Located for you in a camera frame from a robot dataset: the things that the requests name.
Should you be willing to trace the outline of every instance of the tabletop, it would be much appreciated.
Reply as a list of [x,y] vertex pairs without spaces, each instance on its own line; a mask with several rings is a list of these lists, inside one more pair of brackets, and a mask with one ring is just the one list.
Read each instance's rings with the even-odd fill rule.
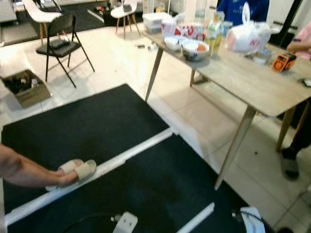
[[[297,57],[290,70],[278,73],[271,69],[271,64],[260,65],[238,53],[228,51],[223,40],[217,57],[189,62],[181,52],[169,50],[160,33],[142,34],[170,55],[267,116],[276,117],[311,97],[311,88],[298,82],[301,78],[311,78],[311,62],[308,60]],[[272,45],[267,45],[267,48],[272,51],[272,60],[285,52]]]

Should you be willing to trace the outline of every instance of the orange multimeter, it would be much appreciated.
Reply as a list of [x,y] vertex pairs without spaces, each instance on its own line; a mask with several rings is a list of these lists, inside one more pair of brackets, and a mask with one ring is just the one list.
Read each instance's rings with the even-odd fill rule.
[[272,69],[276,72],[282,72],[292,68],[295,64],[296,56],[291,53],[280,54],[273,62]]

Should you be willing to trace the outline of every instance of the black folding chair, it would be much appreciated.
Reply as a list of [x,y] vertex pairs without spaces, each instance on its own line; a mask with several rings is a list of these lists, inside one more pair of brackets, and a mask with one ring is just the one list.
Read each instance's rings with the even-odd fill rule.
[[[46,44],[42,45],[41,47],[37,48],[35,51],[38,54],[43,54],[47,56],[47,64],[46,64],[46,73],[45,73],[45,81],[48,81],[48,70],[49,70],[49,56],[52,57],[56,57],[58,63],[61,65],[61,67],[63,68],[63,70],[65,71],[65,73],[67,74],[68,78],[70,79],[70,81],[72,82],[73,86],[76,88],[76,85],[74,84],[74,82],[72,81],[71,77],[69,76],[69,72],[73,71],[76,67],[78,67],[79,65],[81,65],[82,63],[84,63],[86,60],[88,60],[89,64],[91,65],[93,71],[94,67],[92,65],[92,63],[90,62],[74,28],[75,28],[75,23],[76,23],[76,16],[73,13],[67,13],[67,14],[63,14],[62,16],[56,18],[55,20],[53,20],[48,27],[48,41]],[[50,41],[50,37],[54,36],[58,33],[62,33],[65,30],[67,30],[68,33],[72,33],[72,39],[71,41],[68,41],[67,43],[63,43],[63,45],[59,46],[59,47],[55,47],[52,45],[55,45],[56,41],[59,42],[64,42],[62,40],[54,40],[54,41]],[[68,58],[68,67],[69,67],[69,63],[70,63],[70,56],[71,53],[76,51],[77,49],[82,48],[84,54],[86,55],[86,59],[83,60],[81,63],[79,63],[77,66],[75,66],[74,68],[72,68],[70,71],[66,71],[62,62],[64,61],[60,61],[59,58],[63,58],[67,55],[69,55]]]

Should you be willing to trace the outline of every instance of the plastic bag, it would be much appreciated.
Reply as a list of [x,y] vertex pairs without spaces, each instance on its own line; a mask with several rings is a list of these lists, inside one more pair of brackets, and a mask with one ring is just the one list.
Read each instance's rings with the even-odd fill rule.
[[260,51],[268,43],[271,34],[279,33],[266,22],[250,21],[250,9],[246,2],[242,12],[243,24],[232,27],[226,38],[226,48],[239,53],[254,53]]

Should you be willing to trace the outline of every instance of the black mat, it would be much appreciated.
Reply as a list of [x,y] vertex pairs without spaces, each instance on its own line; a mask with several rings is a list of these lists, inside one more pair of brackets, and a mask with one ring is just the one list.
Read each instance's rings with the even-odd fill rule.
[[[101,27],[107,27],[107,26],[115,26],[117,20],[110,18],[106,16],[106,23],[104,24],[91,14],[87,12],[87,10],[93,11],[94,8],[97,6],[106,6],[105,1],[97,1],[97,2],[85,2],[85,3],[79,3],[79,4],[72,4],[72,5],[64,5],[61,6],[63,13],[72,12],[77,16],[76,21],[76,31],[85,31],[90,29],[96,29]],[[59,12],[59,9],[57,7],[48,7],[47,10],[42,8],[42,11],[50,11],[50,12]],[[3,33],[11,33],[14,32],[15,35],[3,35],[3,38],[10,38],[8,41],[4,41],[4,45],[12,45],[17,43],[22,43],[26,41],[31,40],[37,40],[40,38],[40,31],[39,31],[39,24],[37,22],[34,22],[29,15],[27,15],[24,11],[18,12],[18,22],[19,25],[16,25],[14,22],[6,22],[2,23],[1,27],[3,28]],[[142,22],[142,13],[136,14],[136,20],[137,22]],[[29,27],[29,23],[31,23],[33,29],[35,30],[34,33],[30,33],[27,35],[18,35],[18,32],[23,33],[23,27]]]
[[[167,128],[148,104],[128,85],[122,85],[6,125],[2,143],[56,170],[75,158],[101,164]],[[4,182],[5,212],[44,193],[45,189]]]
[[[179,136],[128,160],[121,167],[83,186],[9,227],[8,233],[61,233],[95,212],[138,217],[134,233],[174,233],[211,202],[214,213],[196,233],[243,233],[231,210],[247,204],[225,183],[213,186],[216,173]],[[94,219],[71,233],[111,233],[114,223]]]

